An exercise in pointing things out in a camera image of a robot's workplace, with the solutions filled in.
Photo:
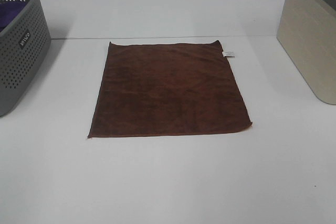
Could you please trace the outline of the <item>brown microfibre towel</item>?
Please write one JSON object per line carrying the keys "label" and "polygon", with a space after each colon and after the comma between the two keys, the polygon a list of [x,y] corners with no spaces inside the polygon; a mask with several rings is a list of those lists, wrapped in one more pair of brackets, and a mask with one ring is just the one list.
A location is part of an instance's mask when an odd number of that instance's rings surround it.
{"label": "brown microfibre towel", "polygon": [[251,127],[219,41],[108,48],[89,137],[237,133]]}

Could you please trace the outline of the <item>grey perforated laundry basket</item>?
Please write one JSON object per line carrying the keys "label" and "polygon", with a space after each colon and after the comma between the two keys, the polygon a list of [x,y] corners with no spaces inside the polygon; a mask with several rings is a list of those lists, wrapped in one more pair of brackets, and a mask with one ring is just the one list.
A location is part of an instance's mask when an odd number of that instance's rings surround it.
{"label": "grey perforated laundry basket", "polygon": [[24,8],[1,31],[1,116],[8,114],[29,88],[51,44],[40,0],[1,0]]}

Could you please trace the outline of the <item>beige plastic bin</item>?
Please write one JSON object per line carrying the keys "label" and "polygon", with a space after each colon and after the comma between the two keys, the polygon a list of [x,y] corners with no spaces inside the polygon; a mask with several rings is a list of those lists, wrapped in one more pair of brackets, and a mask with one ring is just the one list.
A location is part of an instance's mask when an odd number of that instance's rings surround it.
{"label": "beige plastic bin", "polygon": [[314,95],[335,104],[335,0],[285,0],[277,39]]}

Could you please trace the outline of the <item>purple cloth in basket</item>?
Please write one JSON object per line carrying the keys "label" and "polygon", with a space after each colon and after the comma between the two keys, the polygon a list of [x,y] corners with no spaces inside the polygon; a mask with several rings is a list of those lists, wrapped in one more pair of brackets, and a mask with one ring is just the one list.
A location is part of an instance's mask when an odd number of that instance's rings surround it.
{"label": "purple cloth in basket", "polygon": [[27,3],[28,0],[1,0],[1,31],[14,20]]}

